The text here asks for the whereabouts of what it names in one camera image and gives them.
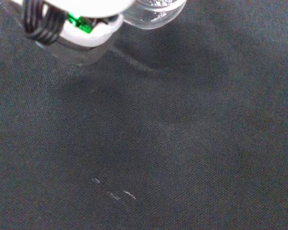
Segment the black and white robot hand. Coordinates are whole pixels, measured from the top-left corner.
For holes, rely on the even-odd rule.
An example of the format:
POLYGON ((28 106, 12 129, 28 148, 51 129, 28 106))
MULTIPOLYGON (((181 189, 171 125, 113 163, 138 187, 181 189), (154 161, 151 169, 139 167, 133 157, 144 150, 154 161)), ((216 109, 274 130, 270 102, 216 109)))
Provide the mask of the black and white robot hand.
POLYGON ((3 0, 27 39, 77 65, 98 61, 114 44, 133 0, 3 0))

